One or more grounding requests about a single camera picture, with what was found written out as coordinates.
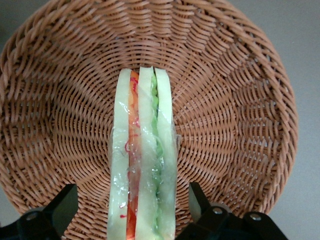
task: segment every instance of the sandwich half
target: sandwich half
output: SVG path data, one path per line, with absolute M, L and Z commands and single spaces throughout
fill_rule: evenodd
M 114 104 L 108 240 L 175 238 L 177 145 L 168 74 L 120 72 Z

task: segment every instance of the black clamp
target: black clamp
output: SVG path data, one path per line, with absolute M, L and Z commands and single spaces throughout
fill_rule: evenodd
M 60 240 L 78 210 L 75 184 L 67 184 L 43 209 L 25 213 L 0 228 L 0 240 Z
M 175 240 L 288 240 L 264 213 L 248 212 L 241 219 L 227 206 L 211 205 L 197 182 L 189 185 L 189 210 L 193 222 Z

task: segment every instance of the plastic wrap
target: plastic wrap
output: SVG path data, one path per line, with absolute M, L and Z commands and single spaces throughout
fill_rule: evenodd
M 120 72 L 111 134 L 107 239 L 173 240 L 179 137 L 164 70 Z

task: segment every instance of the shredded carrot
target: shredded carrot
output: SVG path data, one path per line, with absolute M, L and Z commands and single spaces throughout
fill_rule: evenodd
M 139 182 L 141 175 L 141 132 L 138 112 L 138 81 L 139 75 L 131 71 L 129 91 L 129 140 L 125 150 L 129 153 L 129 194 L 126 219 L 126 239 L 134 240 L 136 235 Z

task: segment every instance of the gray surface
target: gray surface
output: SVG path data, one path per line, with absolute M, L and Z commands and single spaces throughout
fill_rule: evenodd
M 46 0 L 0 0 L 0 51 L 14 30 Z M 267 34 L 293 86 L 299 114 L 293 172 L 271 218 L 290 240 L 320 239 L 320 1 L 230 0 Z M 0 190 L 0 222 L 17 212 Z

